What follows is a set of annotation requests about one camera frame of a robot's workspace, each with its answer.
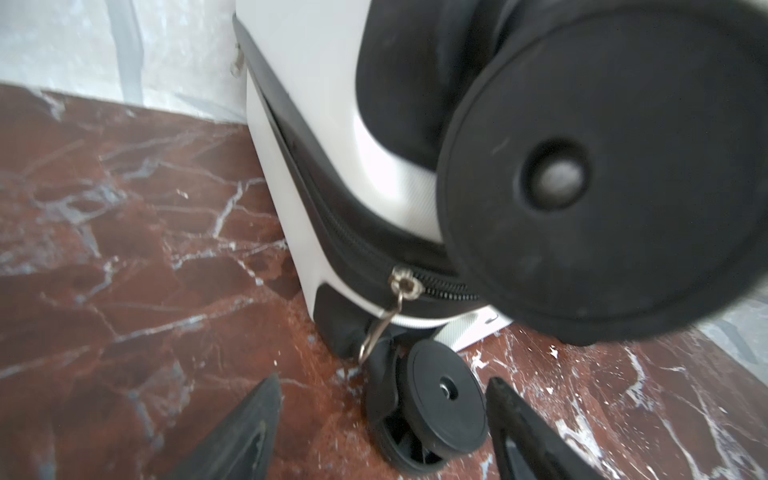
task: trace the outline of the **zipper pull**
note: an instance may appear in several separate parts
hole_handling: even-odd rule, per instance
[[[397,299],[395,306],[382,314],[379,321],[372,326],[372,329],[362,341],[360,354],[357,357],[360,365],[365,363],[371,355],[386,327],[402,312],[402,301],[416,300],[424,293],[424,284],[413,276],[413,272],[410,269],[403,266],[396,266],[392,269],[392,274],[389,275],[389,288]]]

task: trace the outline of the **white wall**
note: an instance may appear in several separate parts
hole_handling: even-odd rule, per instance
[[[234,0],[0,0],[0,82],[245,121]]]

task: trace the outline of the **brown marble surface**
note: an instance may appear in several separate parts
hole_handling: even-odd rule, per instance
[[[247,129],[0,88],[0,478],[156,478],[261,379],[270,478],[398,478],[319,341]],[[470,347],[609,479],[765,479],[768,389],[700,333]],[[490,442],[432,478],[497,478]]]

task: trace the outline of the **black wheel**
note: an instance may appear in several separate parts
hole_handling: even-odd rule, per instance
[[[424,447],[399,409],[368,430],[387,463],[404,475],[434,473],[448,463]]]
[[[454,458],[485,443],[485,397],[449,347],[430,339],[416,343],[399,363],[397,383],[402,415],[430,452]]]

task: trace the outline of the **marble floor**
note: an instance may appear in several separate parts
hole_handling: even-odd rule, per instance
[[[319,341],[247,129],[0,87],[0,479],[160,478],[261,379],[270,478],[390,478]],[[699,330],[463,353],[605,478],[765,479],[768,388]],[[498,478],[490,442],[431,478]]]

